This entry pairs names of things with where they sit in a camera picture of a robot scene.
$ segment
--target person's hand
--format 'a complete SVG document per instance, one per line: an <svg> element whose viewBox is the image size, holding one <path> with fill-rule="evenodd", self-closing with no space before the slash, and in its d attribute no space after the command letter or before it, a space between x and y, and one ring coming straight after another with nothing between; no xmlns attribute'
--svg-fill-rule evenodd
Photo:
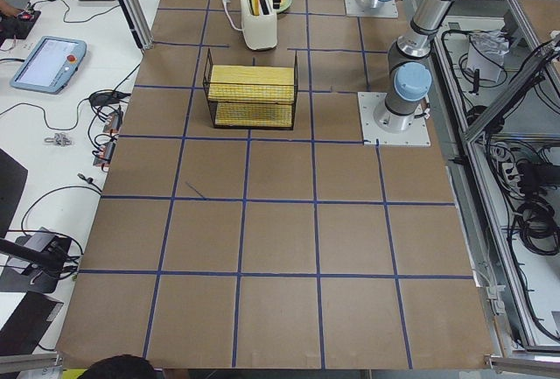
<svg viewBox="0 0 560 379"><path fill-rule="evenodd" d="M14 18L21 13L21 10L8 4L5 0L0 0L0 13L4 14L8 18Z"/></svg>

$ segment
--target white mounting plate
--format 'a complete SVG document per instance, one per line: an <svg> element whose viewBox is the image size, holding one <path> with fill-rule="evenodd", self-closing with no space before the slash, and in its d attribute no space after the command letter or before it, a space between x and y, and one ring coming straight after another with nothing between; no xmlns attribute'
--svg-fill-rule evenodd
<svg viewBox="0 0 560 379"><path fill-rule="evenodd" d="M344 0L346 15L357 18L398 18L399 11L396 9L395 0L387 1L378 9L364 9L356 0Z"/></svg>
<svg viewBox="0 0 560 379"><path fill-rule="evenodd" d="M430 136L426 128L424 118L415 119L406 131L393 134L382 129L374 121L374 109L377 103L385 100L386 93L359 92L358 103L360 105L361 136L365 145L398 145L404 147L430 147ZM422 107L418 105L416 113L422 113Z"/></svg>

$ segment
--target black hair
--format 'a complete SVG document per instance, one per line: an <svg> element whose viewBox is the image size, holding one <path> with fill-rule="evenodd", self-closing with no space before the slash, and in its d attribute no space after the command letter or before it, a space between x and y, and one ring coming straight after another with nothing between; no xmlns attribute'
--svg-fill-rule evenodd
<svg viewBox="0 0 560 379"><path fill-rule="evenodd" d="M157 374L146 359L123 354L97 361L78 379L157 379Z"/></svg>

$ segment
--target metal bracket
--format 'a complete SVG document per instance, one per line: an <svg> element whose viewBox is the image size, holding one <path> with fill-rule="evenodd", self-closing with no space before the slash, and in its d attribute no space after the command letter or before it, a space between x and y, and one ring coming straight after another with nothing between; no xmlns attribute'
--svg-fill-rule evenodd
<svg viewBox="0 0 560 379"><path fill-rule="evenodd" d="M405 147L430 147L430 136L424 118L414 120L410 128L400 134L382 129L374 120L374 109L385 99L386 93L359 92L361 134L365 145L398 145ZM417 114L422 113L418 105Z"/></svg>
<svg viewBox="0 0 560 379"><path fill-rule="evenodd" d="M356 3L356 0L344 0L346 15L356 18L398 18L399 11L395 0L387 1L378 9L364 9Z"/></svg>

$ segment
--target wire basket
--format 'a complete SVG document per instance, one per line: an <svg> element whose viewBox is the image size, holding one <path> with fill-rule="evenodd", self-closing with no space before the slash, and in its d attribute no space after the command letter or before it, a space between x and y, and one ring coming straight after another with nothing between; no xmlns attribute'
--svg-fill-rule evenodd
<svg viewBox="0 0 560 379"><path fill-rule="evenodd" d="M214 65L208 50L203 86L215 128L293 130L298 96L294 67Z"/></svg>

